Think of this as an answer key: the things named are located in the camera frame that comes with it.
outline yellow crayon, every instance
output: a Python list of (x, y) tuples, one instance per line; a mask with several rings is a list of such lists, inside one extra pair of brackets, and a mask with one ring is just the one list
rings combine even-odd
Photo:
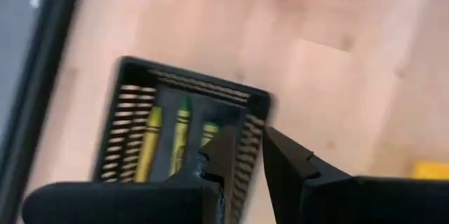
[(185, 161), (185, 150), (189, 133), (190, 100), (185, 98), (177, 111), (175, 139), (170, 163), (170, 176), (178, 172)]
[(203, 147), (206, 143), (210, 142), (210, 140), (213, 139), (218, 130), (219, 128), (217, 124), (206, 122), (203, 126), (203, 138), (201, 139), (201, 146)]
[(146, 182), (156, 152), (157, 137), (162, 125), (162, 108), (153, 107), (148, 117), (147, 132), (143, 138), (142, 149), (140, 150), (138, 169), (135, 173), (135, 182)]

